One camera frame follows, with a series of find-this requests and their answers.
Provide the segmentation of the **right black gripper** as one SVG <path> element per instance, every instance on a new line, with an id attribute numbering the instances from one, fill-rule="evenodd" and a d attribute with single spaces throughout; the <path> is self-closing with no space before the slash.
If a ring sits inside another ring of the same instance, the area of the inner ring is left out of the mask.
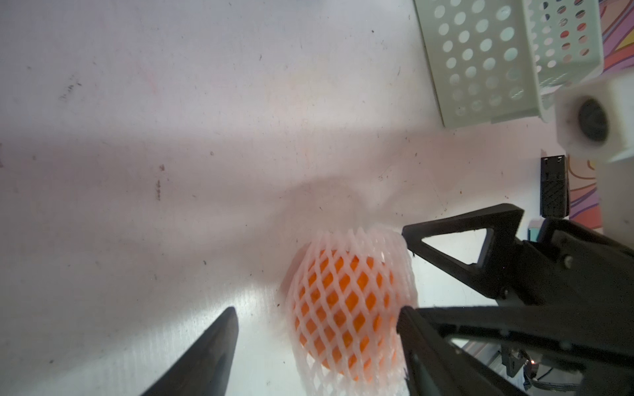
<path id="1" fill-rule="evenodd" d="M 511 287 L 526 305 L 633 305 L 630 247 L 567 219 L 546 219 L 538 240 L 520 245 L 523 214 L 503 203 L 401 235 L 414 255 L 489 299 Z"/>

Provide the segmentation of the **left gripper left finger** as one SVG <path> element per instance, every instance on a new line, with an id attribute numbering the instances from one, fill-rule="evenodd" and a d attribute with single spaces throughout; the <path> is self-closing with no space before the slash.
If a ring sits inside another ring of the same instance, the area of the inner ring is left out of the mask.
<path id="1" fill-rule="evenodd" d="M 238 336 L 236 310 L 228 307 L 145 394 L 224 396 Z"/>

